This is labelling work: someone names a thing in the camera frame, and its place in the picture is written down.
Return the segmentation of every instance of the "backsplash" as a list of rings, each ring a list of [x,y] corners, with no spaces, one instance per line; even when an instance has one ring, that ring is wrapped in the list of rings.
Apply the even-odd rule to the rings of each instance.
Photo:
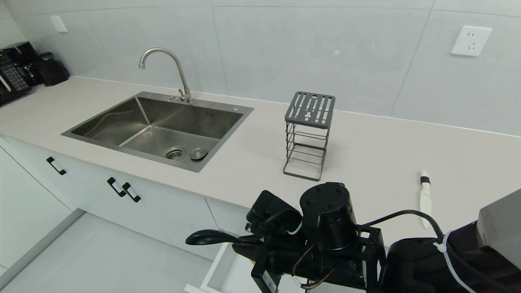
[[[0,0],[0,48],[26,41],[4,2]]]
[[[521,1],[4,0],[25,38],[75,76],[335,108],[521,136]],[[68,32],[59,34],[50,16]],[[493,29],[479,57],[461,26]]]

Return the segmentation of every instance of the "light switch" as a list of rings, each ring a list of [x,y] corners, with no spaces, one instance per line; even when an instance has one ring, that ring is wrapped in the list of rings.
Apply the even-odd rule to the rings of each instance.
[[[65,25],[59,16],[51,16],[51,21],[53,22],[56,31],[59,33],[67,33],[67,28],[65,28]]]
[[[463,26],[451,54],[479,56],[491,32],[491,28]]]

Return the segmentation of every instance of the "floor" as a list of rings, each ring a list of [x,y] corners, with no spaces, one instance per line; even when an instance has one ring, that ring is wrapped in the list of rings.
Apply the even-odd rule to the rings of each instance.
[[[1,293],[168,292],[199,286],[212,262],[83,214]]]

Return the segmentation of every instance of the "open drawer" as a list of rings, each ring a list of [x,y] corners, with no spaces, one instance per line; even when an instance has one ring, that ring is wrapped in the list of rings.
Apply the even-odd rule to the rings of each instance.
[[[186,285],[184,290],[189,293],[261,293],[251,277],[252,269],[251,260],[235,253],[231,243],[224,243],[202,285],[199,288]],[[279,292],[304,293],[298,282],[305,283],[306,280],[284,275],[280,280]]]

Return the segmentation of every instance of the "knife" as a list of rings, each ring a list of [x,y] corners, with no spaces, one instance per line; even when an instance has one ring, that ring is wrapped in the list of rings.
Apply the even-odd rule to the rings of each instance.
[[[426,213],[431,216],[432,213],[432,199],[430,198],[430,178],[425,170],[421,170],[420,173],[420,212]],[[425,229],[430,227],[429,221],[421,218],[421,223]]]

